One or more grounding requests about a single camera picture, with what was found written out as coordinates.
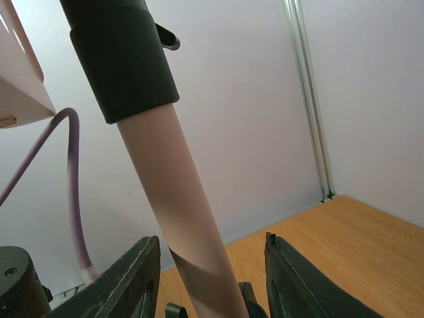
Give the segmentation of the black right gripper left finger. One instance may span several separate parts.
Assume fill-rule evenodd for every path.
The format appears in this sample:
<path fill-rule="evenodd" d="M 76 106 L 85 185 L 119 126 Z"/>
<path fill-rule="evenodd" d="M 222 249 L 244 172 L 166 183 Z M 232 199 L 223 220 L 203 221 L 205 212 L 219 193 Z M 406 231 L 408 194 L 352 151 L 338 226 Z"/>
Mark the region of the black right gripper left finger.
<path fill-rule="evenodd" d="M 47 317 L 154 317 L 160 282 L 160 243 L 143 237 L 96 281 Z"/>

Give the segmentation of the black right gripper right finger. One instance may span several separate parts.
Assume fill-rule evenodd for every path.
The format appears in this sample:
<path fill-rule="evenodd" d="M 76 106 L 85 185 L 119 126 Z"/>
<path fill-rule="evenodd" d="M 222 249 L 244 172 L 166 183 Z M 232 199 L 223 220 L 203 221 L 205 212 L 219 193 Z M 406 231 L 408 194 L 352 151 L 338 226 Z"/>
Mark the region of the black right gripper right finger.
<path fill-rule="evenodd" d="M 271 317 L 380 317 L 314 266 L 288 241 L 266 234 L 266 288 Z"/>

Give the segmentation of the pink music stand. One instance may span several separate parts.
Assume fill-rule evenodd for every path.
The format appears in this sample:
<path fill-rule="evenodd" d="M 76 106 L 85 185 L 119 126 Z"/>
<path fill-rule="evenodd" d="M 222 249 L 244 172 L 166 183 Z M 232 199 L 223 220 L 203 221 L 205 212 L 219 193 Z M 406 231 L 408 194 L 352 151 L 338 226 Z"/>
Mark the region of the pink music stand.
<path fill-rule="evenodd" d="M 237 283 L 174 109 L 178 91 L 164 51 L 180 40 L 157 25 L 144 1 L 63 1 L 70 38 L 109 124 L 133 166 L 199 317 L 263 317 L 249 283 Z M 6 200 L 52 131 L 69 120 L 72 240 L 86 287 L 96 281 L 80 217 L 79 123 L 56 111 L 44 74 L 10 1 L 1 2 L 1 127 L 49 124 L 13 176 Z"/>

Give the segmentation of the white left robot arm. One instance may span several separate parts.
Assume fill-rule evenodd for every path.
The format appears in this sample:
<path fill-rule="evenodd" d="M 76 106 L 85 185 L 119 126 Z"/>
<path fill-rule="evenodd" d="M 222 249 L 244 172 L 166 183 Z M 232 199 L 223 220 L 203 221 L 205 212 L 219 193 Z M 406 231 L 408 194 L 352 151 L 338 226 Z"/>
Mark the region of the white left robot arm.
<path fill-rule="evenodd" d="M 1 247 L 1 316 L 44 317 L 50 305 L 32 258 L 21 247 Z"/>

